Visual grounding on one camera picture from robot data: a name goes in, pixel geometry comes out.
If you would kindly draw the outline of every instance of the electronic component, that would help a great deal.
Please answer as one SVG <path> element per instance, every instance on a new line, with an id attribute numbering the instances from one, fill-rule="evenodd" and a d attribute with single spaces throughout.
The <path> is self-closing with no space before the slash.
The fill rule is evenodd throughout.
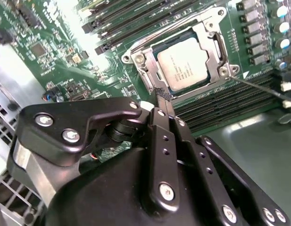
<path id="1" fill-rule="evenodd" d="M 16 7 L 18 9 L 18 13 L 21 15 L 21 17 L 25 20 L 27 25 L 29 27 L 36 27 L 39 25 L 39 21 L 36 18 L 36 16 L 33 14 L 33 12 L 26 7 L 23 3 L 16 4 Z"/>
<path id="2" fill-rule="evenodd" d="M 258 34 L 247 37 L 246 43 L 250 45 L 261 43 L 265 39 L 265 36 L 263 36 L 262 33 L 258 33 Z"/>
<path id="3" fill-rule="evenodd" d="M 10 44 L 14 41 L 11 34 L 5 29 L 0 28 L 0 45 Z"/>
<path id="4" fill-rule="evenodd" d="M 281 83 L 281 91 L 287 92 L 291 90 L 291 82 L 290 81 L 283 81 Z"/>
<path id="5" fill-rule="evenodd" d="M 273 28 L 275 33 L 286 33 L 290 29 L 288 22 L 276 24 Z"/>
<path id="6" fill-rule="evenodd" d="M 81 58 L 78 54 L 74 54 L 74 56 L 72 57 L 73 62 L 75 62 L 76 64 L 79 64 L 81 62 Z"/>
<path id="7" fill-rule="evenodd" d="M 89 55 L 85 50 L 81 52 L 81 56 L 82 56 L 83 59 L 88 59 L 89 58 Z"/>
<path id="8" fill-rule="evenodd" d="M 254 6 L 256 6 L 257 1 L 256 0 L 243 0 L 236 4 L 236 8 L 238 10 L 248 10 Z"/>
<path id="9" fill-rule="evenodd" d="M 35 45 L 33 45 L 31 47 L 31 51 L 32 53 L 36 56 L 36 57 L 41 57 L 43 56 L 44 54 L 46 54 L 46 50 L 45 48 L 43 47 L 43 45 L 41 43 L 36 43 Z"/>
<path id="10" fill-rule="evenodd" d="M 251 48 L 248 48 L 248 52 L 251 55 L 257 55 L 259 53 L 263 53 L 268 50 L 268 46 L 266 44 L 260 44 Z"/>
<path id="11" fill-rule="evenodd" d="M 243 28 L 244 32 L 247 34 L 251 34 L 254 32 L 257 32 L 261 29 L 261 23 L 259 21 L 252 23 L 250 25 L 247 25 Z"/>
<path id="12" fill-rule="evenodd" d="M 284 100 L 283 101 L 283 108 L 291 108 L 291 101 Z"/>
<path id="13" fill-rule="evenodd" d="M 59 91 L 60 91 L 60 89 L 55 86 L 55 87 L 47 90 L 42 95 L 42 99 L 45 100 L 45 101 L 50 101 L 50 100 L 52 100 L 52 99 L 54 99 L 56 97 L 56 95 L 58 94 Z"/>
<path id="14" fill-rule="evenodd" d="M 260 18 L 260 13 L 257 9 L 250 11 L 250 12 L 241 16 L 242 22 L 250 22 L 250 21 L 256 20 L 258 18 Z"/>
<path id="15" fill-rule="evenodd" d="M 281 48 L 281 49 L 288 48 L 289 45 L 290 45 L 289 39 L 284 39 L 284 38 L 277 40 L 275 43 L 275 47 Z"/>
<path id="16" fill-rule="evenodd" d="M 158 54 L 158 62 L 172 91 L 207 79 L 207 60 L 207 53 L 200 49 L 196 38 L 177 43 Z"/>
<path id="17" fill-rule="evenodd" d="M 280 6 L 277 9 L 272 10 L 271 16 L 274 18 L 282 18 L 288 13 L 288 8 L 286 6 Z"/>
<path id="18" fill-rule="evenodd" d="M 250 59 L 250 62 L 253 64 L 253 65 L 259 65 L 261 63 L 264 63 L 264 62 L 267 62 L 270 60 L 270 57 L 268 54 L 262 54 L 260 56 L 257 56 L 257 57 L 253 57 Z"/>

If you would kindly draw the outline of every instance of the green circuit board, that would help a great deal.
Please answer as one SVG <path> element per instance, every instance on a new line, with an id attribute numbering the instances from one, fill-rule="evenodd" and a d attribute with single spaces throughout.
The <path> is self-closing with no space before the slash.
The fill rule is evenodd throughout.
<path id="1" fill-rule="evenodd" d="M 167 7 L 162 8 L 161 0 L 111 0 L 108 1 L 111 6 L 102 10 L 101 7 L 105 6 L 106 2 L 0 0 L 0 28 L 6 29 L 13 36 L 15 41 L 11 44 L 12 47 L 44 89 L 58 87 L 59 95 L 64 101 L 75 100 L 75 94 L 84 94 L 86 99 L 130 96 L 137 101 L 147 100 L 149 93 L 136 68 L 134 65 L 124 64 L 121 56 L 140 38 L 208 7 L 222 6 L 227 10 L 226 17 L 219 25 L 228 60 L 231 64 L 239 65 L 240 72 L 237 76 L 240 78 L 250 79 L 267 73 L 274 68 L 277 59 L 288 54 L 287 50 L 275 47 L 276 41 L 285 37 L 285 34 L 274 33 L 272 30 L 283 19 L 269 16 L 270 12 L 278 7 L 278 3 L 259 1 L 262 5 L 260 10 L 264 20 L 268 59 L 255 65 L 250 62 L 249 44 L 245 43 L 248 35 L 243 28 L 246 23 L 241 22 L 241 16 L 245 12 L 237 9 L 237 3 L 240 1 L 173 0 Z M 128 4 L 131 4 L 131 10 L 115 13 Z M 147 12 L 145 16 L 130 22 L 131 18 L 136 18 L 136 15 L 143 11 Z M 165 12 L 165 17 L 155 20 L 156 16 Z M 131 32 L 119 45 L 98 55 L 95 49 L 107 41 L 117 39 L 117 34 L 101 40 L 98 31 L 103 28 L 85 33 L 82 26 L 92 20 L 100 20 L 101 17 L 105 18 L 105 24 L 112 24 L 114 27 L 121 27 L 125 22 L 122 33 L 129 33 L 139 27 L 142 29 Z M 175 107 L 202 99 L 234 84 L 234 81 L 228 81 L 220 87 L 176 103 Z"/>

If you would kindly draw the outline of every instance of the black ram slot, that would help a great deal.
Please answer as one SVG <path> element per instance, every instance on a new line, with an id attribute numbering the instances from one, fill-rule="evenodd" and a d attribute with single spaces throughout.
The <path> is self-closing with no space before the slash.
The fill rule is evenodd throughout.
<path id="1" fill-rule="evenodd" d="M 128 24 L 134 24 L 141 17 L 146 17 L 146 16 L 151 15 L 153 12 L 157 11 L 158 7 L 161 7 L 161 6 L 165 5 L 165 4 L 169 4 L 169 2 L 167 0 L 163 0 L 163 1 L 159 2 L 158 4 L 152 6 L 151 8 L 147 9 L 146 11 L 140 12 L 139 14 L 133 16 L 132 18 L 130 18 L 128 20 L 124 20 L 120 24 L 116 24 L 116 26 L 114 26 L 114 27 L 108 27 L 106 30 L 101 31 L 101 33 L 105 33 L 105 34 L 99 36 L 100 39 L 105 39 L 105 38 L 107 38 L 109 36 L 112 36 L 115 33 L 120 32 L 123 28 L 128 26 Z"/>
<path id="2" fill-rule="evenodd" d="M 147 28 L 152 27 L 153 24 L 157 24 L 157 23 L 159 23 L 159 22 L 161 22 L 161 21 L 163 21 L 163 20 L 169 18 L 169 16 L 172 16 L 172 15 L 178 13 L 178 12 L 181 11 L 181 10 L 184 10 L 184 9 L 186 9 L 186 8 L 191 7 L 191 3 L 192 3 L 192 2 L 193 2 L 193 0 L 192 0 L 192 1 L 189 1 L 187 4 L 184 4 L 183 6 L 181 6 L 181 7 L 179 7 L 179 8 L 174 9 L 174 10 L 171 11 L 171 12 L 168 12 L 168 13 L 166 13 L 166 14 L 164 14 L 164 15 L 162 15 L 162 16 L 156 18 L 156 19 L 154 19 L 153 21 L 150 21 L 149 23 L 147 23 L 147 24 L 145 24 L 145 25 L 143 25 L 143 26 L 137 27 L 136 29 L 134 29 L 134 30 L 132 30 L 132 31 L 130 31 L 130 32 L 128 32 L 128 33 L 123 34 L 123 35 L 122 35 L 121 37 L 119 37 L 119 38 L 116 37 L 114 40 L 109 40 L 106 44 L 103 44 L 102 46 L 97 47 L 97 48 L 95 49 L 95 52 L 96 52 L 98 55 L 100 55 L 100 54 L 102 54 L 102 53 L 105 53 L 105 52 L 106 52 L 107 50 L 109 50 L 111 47 L 113 47 L 113 46 L 117 46 L 118 44 L 120 44 L 124 39 L 126 39 L 126 38 L 128 38 L 128 37 L 130 37 L 130 36 L 132 36 L 132 35 L 135 35 L 135 34 L 139 33 L 139 32 L 142 31 L 142 30 L 145 30 L 145 29 L 147 29 Z"/>

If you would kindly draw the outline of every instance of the screw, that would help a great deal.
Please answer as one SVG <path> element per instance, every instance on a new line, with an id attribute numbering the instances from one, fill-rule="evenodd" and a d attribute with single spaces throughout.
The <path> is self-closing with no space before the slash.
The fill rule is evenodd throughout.
<path id="1" fill-rule="evenodd" d="M 218 15 L 220 15 L 220 16 L 224 15 L 224 11 L 223 11 L 223 10 L 220 10 L 220 11 L 218 12 Z"/>
<path id="2" fill-rule="evenodd" d="M 165 113 L 162 110 L 158 110 L 158 114 L 161 116 L 165 116 Z"/>
<path id="3" fill-rule="evenodd" d="M 271 222 L 275 222 L 275 218 L 269 210 L 267 210 L 266 208 L 263 208 L 263 212 L 265 216 L 268 218 L 268 220 L 270 220 Z"/>
<path id="4" fill-rule="evenodd" d="M 134 102 L 130 102 L 130 107 L 131 108 L 134 108 L 134 109 L 137 109 L 138 108 L 138 105 L 135 104 Z"/>
<path id="5" fill-rule="evenodd" d="M 286 223 L 286 218 L 279 210 L 275 210 L 275 213 L 276 213 L 277 217 L 280 219 L 280 221 L 282 221 L 283 223 Z"/>
<path id="6" fill-rule="evenodd" d="M 135 61 L 138 63 L 138 64 L 142 64 L 145 62 L 145 57 L 144 55 L 142 54 L 138 54 L 136 57 L 135 57 Z"/>
<path id="7" fill-rule="evenodd" d="M 48 127 L 53 124 L 53 119 L 45 114 L 40 114 L 35 118 L 35 121 L 38 125 L 43 127 Z"/>
<path id="8" fill-rule="evenodd" d="M 174 191 L 173 189 L 167 185 L 167 184 L 161 184 L 159 186 L 160 194 L 163 196 L 163 198 L 167 201 L 171 201 L 174 199 Z"/>
<path id="9" fill-rule="evenodd" d="M 62 133 L 62 137 L 64 140 L 70 142 L 70 143 L 76 143 L 80 140 L 80 135 L 77 131 L 74 129 L 66 129 Z"/>
<path id="10" fill-rule="evenodd" d="M 231 222 L 236 223 L 236 215 L 234 214 L 233 210 L 229 206 L 223 206 L 222 208 L 225 217 Z"/>
<path id="11" fill-rule="evenodd" d="M 178 122 L 179 122 L 180 126 L 185 126 L 185 123 L 181 119 L 179 119 Z"/>

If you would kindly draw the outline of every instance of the hole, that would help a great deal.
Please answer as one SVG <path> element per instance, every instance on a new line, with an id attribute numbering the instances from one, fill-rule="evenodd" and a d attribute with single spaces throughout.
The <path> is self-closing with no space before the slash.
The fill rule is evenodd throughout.
<path id="1" fill-rule="evenodd" d="M 212 170 L 210 168 L 206 168 L 206 171 L 209 173 L 209 174 L 212 174 Z"/>
<path id="2" fill-rule="evenodd" d="M 163 150 L 163 153 L 164 153 L 165 155 L 170 155 L 169 151 L 168 151 L 167 149 L 165 149 L 165 148 L 164 148 L 164 150 Z"/>
<path id="3" fill-rule="evenodd" d="M 130 58 L 129 58 L 128 56 L 124 56 L 124 57 L 123 57 L 123 60 L 124 60 L 125 62 L 128 62 L 128 61 L 130 60 Z"/>

